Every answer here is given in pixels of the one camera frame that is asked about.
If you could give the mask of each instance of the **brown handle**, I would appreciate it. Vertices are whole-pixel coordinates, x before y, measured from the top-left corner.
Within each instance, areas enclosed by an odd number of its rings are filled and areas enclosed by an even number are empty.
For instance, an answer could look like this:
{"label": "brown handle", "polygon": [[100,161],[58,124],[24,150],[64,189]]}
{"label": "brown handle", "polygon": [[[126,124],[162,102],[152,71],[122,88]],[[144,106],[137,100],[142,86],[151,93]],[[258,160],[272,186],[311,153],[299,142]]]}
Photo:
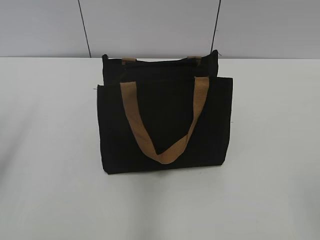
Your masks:
{"label": "brown handle", "polygon": [[126,65],[126,63],[135,63],[136,61],[137,61],[137,59],[134,57],[123,57],[121,59],[121,64]]}
{"label": "brown handle", "polygon": [[156,153],[152,140],[142,122],[138,106],[136,82],[121,82],[120,88],[125,115],[141,151],[149,158],[161,164],[174,162],[185,151],[198,118],[204,108],[209,89],[209,77],[194,78],[193,121],[189,131],[184,137],[161,154]]}

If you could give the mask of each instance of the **bag strap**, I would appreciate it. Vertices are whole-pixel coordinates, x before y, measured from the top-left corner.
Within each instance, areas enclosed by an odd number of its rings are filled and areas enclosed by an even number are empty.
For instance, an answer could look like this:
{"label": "bag strap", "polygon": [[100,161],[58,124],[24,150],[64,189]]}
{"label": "bag strap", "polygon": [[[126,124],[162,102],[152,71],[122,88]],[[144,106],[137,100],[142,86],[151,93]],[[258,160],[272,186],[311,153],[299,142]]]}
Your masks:
{"label": "bag strap", "polygon": [[136,62],[137,61],[137,59],[136,58],[134,58],[134,57],[123,57],[122,58],[122,61],[121,61],[121,64],[122,65],[126,65],[126,63],[134,63],[134,62]]}
{"label": "bag strap", "polygon": [[141,151],[149,158],[156,160],[161,164],[170,164],[174,162],[185,151],[198,118],[204,108],[209,89],[209,77],[194,77],[193,121],[189,131],[184,137],[175,142],[161,154],[156,153],[152,140],[141,119],[136,82],[121,82],[120,88],[125,115]]}

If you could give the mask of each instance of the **black tote bag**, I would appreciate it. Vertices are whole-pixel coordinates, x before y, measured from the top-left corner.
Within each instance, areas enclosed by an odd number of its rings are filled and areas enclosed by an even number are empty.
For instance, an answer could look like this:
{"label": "black tote bag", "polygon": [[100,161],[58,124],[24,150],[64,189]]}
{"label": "black tote bag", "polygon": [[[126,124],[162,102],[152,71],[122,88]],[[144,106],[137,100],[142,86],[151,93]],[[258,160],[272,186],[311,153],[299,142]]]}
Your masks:
{"label": "black tote bag", "polygon": [[218,166],[230,138],[233,79],[217,77],[218,52],[144,62],[103,60],[97,87],[108,174]]}

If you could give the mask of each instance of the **gray wall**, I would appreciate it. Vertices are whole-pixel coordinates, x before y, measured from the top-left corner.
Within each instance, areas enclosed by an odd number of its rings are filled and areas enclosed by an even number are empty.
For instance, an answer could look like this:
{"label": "gray wall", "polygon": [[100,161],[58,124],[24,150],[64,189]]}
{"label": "gray wall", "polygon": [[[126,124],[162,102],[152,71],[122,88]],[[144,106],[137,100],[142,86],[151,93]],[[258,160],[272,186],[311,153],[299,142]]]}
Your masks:
{"label": "gray wall", "polygon": [[[219,0],[80,0],[92,57],[208,54]],[[320,59],[320,1],[222,0],[224,58]],[[89,57],[77,0],[0,0],[1,57]]]}

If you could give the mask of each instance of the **black canvas bag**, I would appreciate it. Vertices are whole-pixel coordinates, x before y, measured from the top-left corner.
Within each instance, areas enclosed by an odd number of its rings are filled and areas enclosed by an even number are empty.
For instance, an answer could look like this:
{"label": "black canvas bag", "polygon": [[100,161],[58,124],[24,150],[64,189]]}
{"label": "black canvas bag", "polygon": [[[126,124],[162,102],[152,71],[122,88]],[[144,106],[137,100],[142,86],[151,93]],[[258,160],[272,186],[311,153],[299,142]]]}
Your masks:
{"label": "black canvas bag", "polygon": [[221,165],[230,138],[233,79],[218,52],[175,61],[103,60],[97,87],[108,174]]}

